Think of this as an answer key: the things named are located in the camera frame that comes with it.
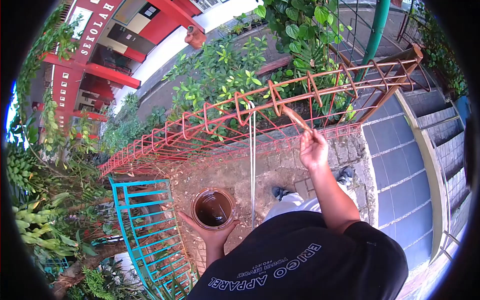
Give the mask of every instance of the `black t-shirt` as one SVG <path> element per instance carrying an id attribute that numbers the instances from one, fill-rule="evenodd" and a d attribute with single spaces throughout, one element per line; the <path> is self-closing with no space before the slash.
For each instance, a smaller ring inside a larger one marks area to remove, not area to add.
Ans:
<path id="1" fill-rule="evenodd" d="M 262 223 L 197 282 L 195 299 L 395 299 L 408 276 L 402 248 L 368 223 L 343 234 L 322 214 L 290 212 Z"/>

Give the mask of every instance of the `green metal pole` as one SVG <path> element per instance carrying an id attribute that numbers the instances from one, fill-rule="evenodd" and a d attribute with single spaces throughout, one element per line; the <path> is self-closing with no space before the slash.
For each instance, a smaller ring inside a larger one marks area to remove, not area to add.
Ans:
<path id="1" fill-rule="evenodd" d="M 378 45 L 382 39 L 382 34 L 384 33 L 385 23 L 387 22 L 388 10 L 390 9 L 390 0 L 377 0 L 377 6 L 375 8 L 375 16 L 373 17 L 372 32 L 368 39 L 367 44 L 367 53 L 363 57 L 361 62 L 362 65 L 367 64 L 367 62 L 375 56 L 377 52 Z M 368 72 L 368 69 L 364 69 L 357 73 L 355 81 L 359 81 L 363 74 Z"/>

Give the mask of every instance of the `red building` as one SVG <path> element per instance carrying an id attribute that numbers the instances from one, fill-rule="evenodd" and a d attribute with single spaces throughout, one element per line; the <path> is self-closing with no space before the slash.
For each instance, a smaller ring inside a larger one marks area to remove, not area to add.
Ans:
<path id="1" fill-rule="evenodd" d="M 165 37 L 178 27 L 197 26 L 192 18 L 219 0 L 70 0 L 64 22 L 82 16 L 73 38 L 79 49 L 70 60 L 60 62 L 54 52 L 46 55 L 46 86 L 58 103 L 56 117 L 63 127 L 85 108 L 93 119 L 114 100 L 115 88 L 138 89 L 132 78 L 138 67 Z"/>

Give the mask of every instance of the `flower pot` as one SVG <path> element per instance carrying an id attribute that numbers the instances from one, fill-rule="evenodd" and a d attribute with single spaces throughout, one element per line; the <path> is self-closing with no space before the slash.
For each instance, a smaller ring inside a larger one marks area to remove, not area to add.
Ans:
<path id="1" fill-rule="evenodd" d="M 196 26 L 188 26 L 185 43 L 189 44 L 194 49 L 200 49 L 206 40 L 206 35 L 201 32 L 200 29 L 198 29 Z"/>
<path id="2" fill-rule="evenodd" d="M 192 201 L 192 218 L 200 227 L 221 230 L 233 222 L 235 200 L 224 189 L 208 187 L 199 191 Z"/>

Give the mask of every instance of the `white pants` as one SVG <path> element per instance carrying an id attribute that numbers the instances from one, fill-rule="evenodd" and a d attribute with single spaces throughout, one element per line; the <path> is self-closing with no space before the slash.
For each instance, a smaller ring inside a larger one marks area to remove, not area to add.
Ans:
<path id="1" fill-rule="evenodd" d="M 353 202 L 358 208 L 356 197 L 352 197 L 352 191 L 347 191 L 346 185 L 338 183 L 338 186 L 342 189 L 345 194 L 350 198 L 354 198 Z M 268 214 L 266 215 L 264 222 L 269 220 L 277 215 L 281 215 L 288 212 L 297 212 L 300 210 L 312 211 L 321 213 L 320 204 L 318 203 L 318 198 L 313 198 L 305 201 L 297 192 L 291 193 L 283 196 L 282 201 L 275 203 Z"/>

